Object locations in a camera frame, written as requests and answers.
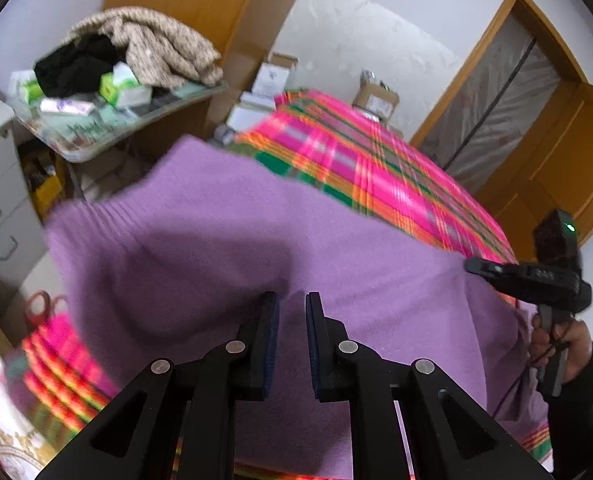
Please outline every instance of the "human hand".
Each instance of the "human hand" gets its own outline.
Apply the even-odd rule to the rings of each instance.
[[[534,316],[532,319],[532,343],[530,344],[529,352],[530,359],[534,360],[540,357],[552,345],[553,340],[550,334],[541,328],[541,317]],[[554,339],[559,339],[563,336],[563,341],[569,342],[569,353],[567,354],[567,363],[565,374],[563,375],[563,384],[569,383],[576,378],[583,368],[587,366],[592,357],[592,337],[589,335],[589,329],[583,321],[572,321],[569,330],[567,325],[554,326]],[[555,349],[552,348],[545,357],[542,357],[533,366],[541,367],[547,366],[550,357],[554,355]]]

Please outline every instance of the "metal screw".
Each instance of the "metal screw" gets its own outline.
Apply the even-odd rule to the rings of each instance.
[[[354,341],[341,341],[339,343],[339,350],[343,352],[343,354],[353,354],[358,350],[358,344]]]
[[[429,375],[435,370],[435,365],[429,359],[419,359],[415,364],[416,369],[422,374]]]
[[[155,374],[164,374],[170,369],[170,362],[166,361],[165,359],[159,359],[152,363],[150,370],[152,370]]]
[[[235,339],[234,341],[230,341],[227,345],[225,345],[225,349],[230,354],[240,354],[245,349],[245,343]]]

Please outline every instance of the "white box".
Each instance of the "white box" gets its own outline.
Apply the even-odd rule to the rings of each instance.
[[[298,58],[286,54],[272,54],[267,62],[260,66],[252,93],[274,97],[286,89],[288,78]]]
[[[257,108],[266,108],[267,110],[276,110],[276,103],[273,97],[266,95],[253,94],[251,92],[243,92],[241,94],[241,104],[250,105]]]
[[[234,105],[225,124],[239,133],[246,132],[260,124],[270,113],[272,112],[262,108]]]

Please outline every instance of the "purple sweater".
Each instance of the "purple sweater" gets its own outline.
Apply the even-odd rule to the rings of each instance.
[[[63,206],[48,238],[72,322],[118,384],[158,357],[201,358],[236,334],[246,302],[278,293],[270,398],[238,409],[236,458],[251,465],[352,478],[348,406],[311,389],[306,292],[321,293],[352,339],[389,360],[434,360],[489,410],[525,367],[525,313],[467,274],[460,254],[196,139],[112,199]],[[521,439],[546,413],[523,384],[500,419]]]

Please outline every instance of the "black cloth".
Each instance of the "black cloth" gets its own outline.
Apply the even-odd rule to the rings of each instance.
[[[85,34],[36,62],[34,72],[48,97],[69,97],[99,90],[100,77],[122,60],[110,38]]]
[[[563,385],[559,397],[543,396],[549,405],[554,478],[593,480],[593,352],[585,369]]]

